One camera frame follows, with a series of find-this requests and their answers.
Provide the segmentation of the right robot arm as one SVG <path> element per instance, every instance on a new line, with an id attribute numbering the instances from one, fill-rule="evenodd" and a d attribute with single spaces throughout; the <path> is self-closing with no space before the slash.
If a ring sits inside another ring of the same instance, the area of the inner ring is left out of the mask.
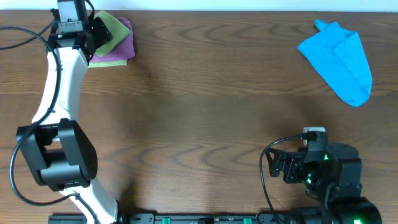
<path id="1" fill-rule="evenodd" d="M 285 214 L 271 208 L 274 223 L 382 223 L 377 207 L 361 195 L 358 150 L 348 144 L 330 144 L 325 128 L 306 127 L 298 135 L 266 146 L 259 158 L 261 177 L 263 160 L 271 177 L 281 175 L 286 184 L 304 184 L 305 193 L 320 204 Z"/>

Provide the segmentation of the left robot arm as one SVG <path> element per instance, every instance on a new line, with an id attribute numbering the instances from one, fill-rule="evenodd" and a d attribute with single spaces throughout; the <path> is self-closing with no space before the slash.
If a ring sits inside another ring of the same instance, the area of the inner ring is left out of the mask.
<path id="1" fill-rule="evenodd" d="M 38 185 L 71 199 L 84 223 L 117 223 L 118 203 L 97 178 L 94 146 L 79 125 L 80 90 L 95 50 L 112 39 L 89 1 L 58 1 L 47 40 L 48 74 L 30 126 L 17 130 L 21 151 Z"/>

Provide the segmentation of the light green cloth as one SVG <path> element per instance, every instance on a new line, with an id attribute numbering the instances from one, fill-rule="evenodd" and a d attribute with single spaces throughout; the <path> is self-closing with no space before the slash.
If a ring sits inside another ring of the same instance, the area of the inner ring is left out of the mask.
<path id="1" fill-rule="evenodd" d="M 96 13 L 94 19 L 100 19 L 111 35 L 111 40 L 96 49 L 95 55 L 102 58 L 120 44 L 131 33 L 131 30 L 117 18 L 105 11 Z"/>

